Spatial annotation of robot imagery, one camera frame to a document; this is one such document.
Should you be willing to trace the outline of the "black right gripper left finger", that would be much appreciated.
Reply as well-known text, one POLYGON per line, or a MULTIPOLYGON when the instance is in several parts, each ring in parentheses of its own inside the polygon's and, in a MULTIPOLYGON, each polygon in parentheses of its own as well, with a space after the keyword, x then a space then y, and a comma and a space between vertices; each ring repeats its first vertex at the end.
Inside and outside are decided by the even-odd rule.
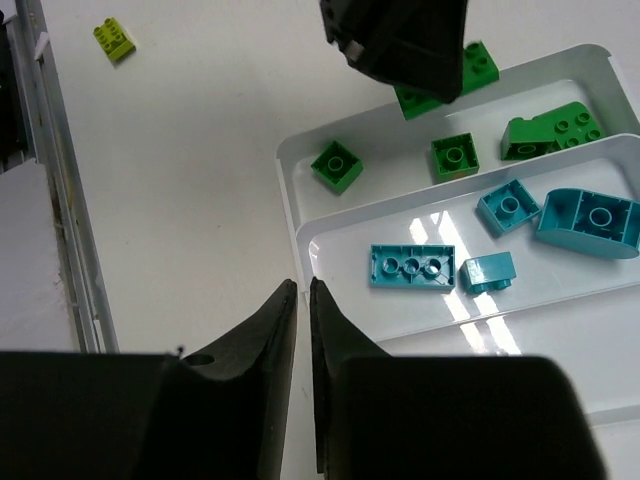
POLYGON ((5 352, 5 479, 276 479, 296 338, 286 280, 190 354, 5 352))

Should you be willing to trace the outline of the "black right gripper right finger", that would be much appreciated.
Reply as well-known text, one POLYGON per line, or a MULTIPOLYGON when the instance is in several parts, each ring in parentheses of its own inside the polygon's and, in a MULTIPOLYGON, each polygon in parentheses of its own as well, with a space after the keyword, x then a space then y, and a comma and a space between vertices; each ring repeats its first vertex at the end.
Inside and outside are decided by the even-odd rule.
POLYGON ((326 479, 603 479, 571 382, 539 356, 393 356, 310 285, 326 479))

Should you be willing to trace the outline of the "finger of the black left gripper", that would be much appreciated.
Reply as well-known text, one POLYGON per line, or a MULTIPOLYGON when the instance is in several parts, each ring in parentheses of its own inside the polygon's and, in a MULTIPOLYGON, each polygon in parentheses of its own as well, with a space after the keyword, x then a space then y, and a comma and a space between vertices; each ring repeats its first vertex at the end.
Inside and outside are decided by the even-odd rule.
POLYGON ((463 88, 466 0, 321 0, 327 41, 381 83, 442 103, 463 88))

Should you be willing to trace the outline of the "green 2x4 lego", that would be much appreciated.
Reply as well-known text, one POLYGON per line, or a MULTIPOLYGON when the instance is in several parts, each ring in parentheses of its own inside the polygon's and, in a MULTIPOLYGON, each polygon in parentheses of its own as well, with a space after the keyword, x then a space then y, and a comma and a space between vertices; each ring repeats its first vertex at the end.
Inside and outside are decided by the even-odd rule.
MULTIPOLYGON (((482 41, 469 43, 464 49, 463 85, 465 96, 499 80, 499 69, 482 41)), ((442 102, 414 91, 394 88, 402 115, 413 120, 443 106, 442 102)))

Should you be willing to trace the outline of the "green square lego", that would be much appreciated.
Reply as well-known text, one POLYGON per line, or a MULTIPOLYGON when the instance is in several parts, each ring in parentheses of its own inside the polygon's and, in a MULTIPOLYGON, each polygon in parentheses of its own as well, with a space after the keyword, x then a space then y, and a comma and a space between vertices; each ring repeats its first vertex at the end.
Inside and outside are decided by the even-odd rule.
POLYGON ((470 132, 434 140, 431 143, 431 156, 437 183, 477 174, 480 168, 470 132))

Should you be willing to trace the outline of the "teal 2x4 lego brick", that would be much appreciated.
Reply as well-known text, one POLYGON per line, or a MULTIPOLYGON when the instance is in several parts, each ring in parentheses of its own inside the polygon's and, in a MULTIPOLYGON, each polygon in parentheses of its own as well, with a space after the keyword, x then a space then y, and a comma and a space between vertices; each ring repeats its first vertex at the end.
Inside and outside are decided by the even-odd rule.
POLYGON ((379 288, 448 292, 456 284, 455 247, 373 244, 369 281, 379 288))

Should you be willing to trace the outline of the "green curved lego brick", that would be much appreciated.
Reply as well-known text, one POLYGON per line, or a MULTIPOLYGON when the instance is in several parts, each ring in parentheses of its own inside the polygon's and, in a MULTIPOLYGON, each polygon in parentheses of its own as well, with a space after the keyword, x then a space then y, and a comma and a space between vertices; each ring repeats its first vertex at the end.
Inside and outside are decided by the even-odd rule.
POLYGON ((511 119, 500 143, 503 161, 529 160, 605 137, 583 103, 574 101, 531 119, 511 119))

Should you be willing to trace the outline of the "teal square lego brick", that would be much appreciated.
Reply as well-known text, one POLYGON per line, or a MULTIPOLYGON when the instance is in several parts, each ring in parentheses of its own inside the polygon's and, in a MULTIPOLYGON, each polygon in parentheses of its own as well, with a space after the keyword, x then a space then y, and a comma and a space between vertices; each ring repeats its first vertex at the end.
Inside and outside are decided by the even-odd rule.
POLYGON ((470 295, 504 290, 517 277, 509 252, 495 253, 465 260, 460 269, 464 290, 470 295))

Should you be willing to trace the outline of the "teal small lego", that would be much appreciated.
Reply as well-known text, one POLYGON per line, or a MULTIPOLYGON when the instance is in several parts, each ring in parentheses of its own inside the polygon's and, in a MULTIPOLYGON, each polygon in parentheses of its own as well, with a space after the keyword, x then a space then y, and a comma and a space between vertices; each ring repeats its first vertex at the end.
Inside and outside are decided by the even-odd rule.
POLYGON ((477 214, 488 232, 501 237, 541 213, 541 208, 525 186, 514 179, 481 196, 477 214))

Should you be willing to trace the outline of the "teal curved large lego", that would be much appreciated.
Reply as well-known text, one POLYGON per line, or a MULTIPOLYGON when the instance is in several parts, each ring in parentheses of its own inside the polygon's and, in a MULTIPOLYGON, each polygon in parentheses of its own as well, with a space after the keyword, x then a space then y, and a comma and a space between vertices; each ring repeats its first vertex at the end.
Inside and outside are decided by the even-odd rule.
POLYGON ((639 203, 598 192, 550 191, 535 233, 537 240, 606 259, 639 256, 639 203))

